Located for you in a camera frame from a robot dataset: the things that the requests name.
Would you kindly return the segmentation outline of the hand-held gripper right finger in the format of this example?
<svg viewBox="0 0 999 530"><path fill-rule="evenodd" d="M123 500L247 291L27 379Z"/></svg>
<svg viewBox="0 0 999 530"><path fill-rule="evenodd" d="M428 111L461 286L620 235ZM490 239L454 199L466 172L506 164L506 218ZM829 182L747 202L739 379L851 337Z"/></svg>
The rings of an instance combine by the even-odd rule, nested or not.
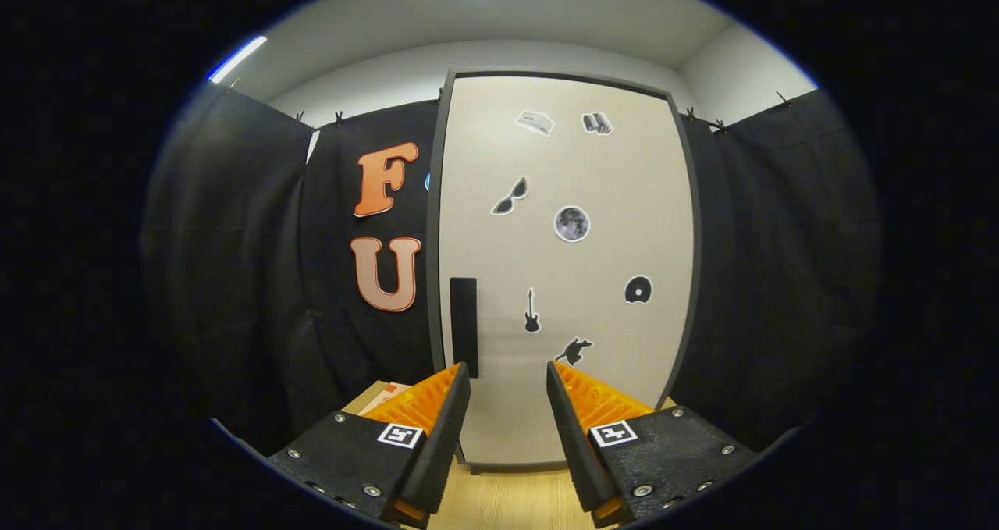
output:
<svg viewBox="0 0 999 530"><path fill-rule="evenodd" d="M692 409L653 409L559 361L546 392L567 469L596 528L684 508L752 468L759 455Z"/></svg>

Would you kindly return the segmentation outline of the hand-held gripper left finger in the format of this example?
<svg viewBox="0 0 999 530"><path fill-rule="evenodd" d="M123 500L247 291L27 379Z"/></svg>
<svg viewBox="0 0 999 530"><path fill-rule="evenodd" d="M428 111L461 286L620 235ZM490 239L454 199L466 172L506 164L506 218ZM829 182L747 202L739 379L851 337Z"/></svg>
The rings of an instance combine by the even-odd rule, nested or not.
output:
<svg viewBox="0 0 999 530"><path fill-rule="evenodd" d="M443 500L470 394L470 369L457 363L363 414L329 413L267 464L346 509L425 529Z"/></svg>

